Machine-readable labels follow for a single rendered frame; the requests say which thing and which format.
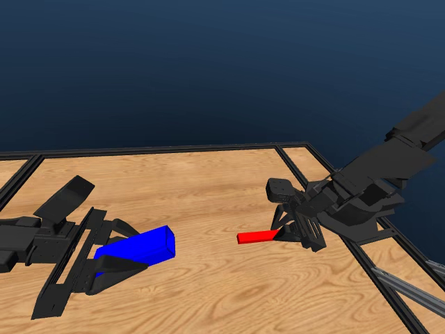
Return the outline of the blue hollow socket block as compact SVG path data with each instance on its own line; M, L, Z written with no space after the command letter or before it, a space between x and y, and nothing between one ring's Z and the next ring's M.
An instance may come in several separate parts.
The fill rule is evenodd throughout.
M95 251L94 259L99 259L102 255L121 257L152 266L175 257L175 235L167 225L161 226L102 246Z

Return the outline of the thin red peg bar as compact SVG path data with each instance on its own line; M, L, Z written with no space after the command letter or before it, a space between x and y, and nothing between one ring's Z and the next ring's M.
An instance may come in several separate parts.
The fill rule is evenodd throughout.
M236 240L238 244L252 244L273 241L278 230L263 230L256 232L242 232L238 233Z

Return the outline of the grey aluminium strut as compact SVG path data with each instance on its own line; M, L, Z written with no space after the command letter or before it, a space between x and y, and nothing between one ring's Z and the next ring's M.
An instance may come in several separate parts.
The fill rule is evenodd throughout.
M445 264L431 260L419 264L408 255L377 256L374 274L402 295L445 318Z

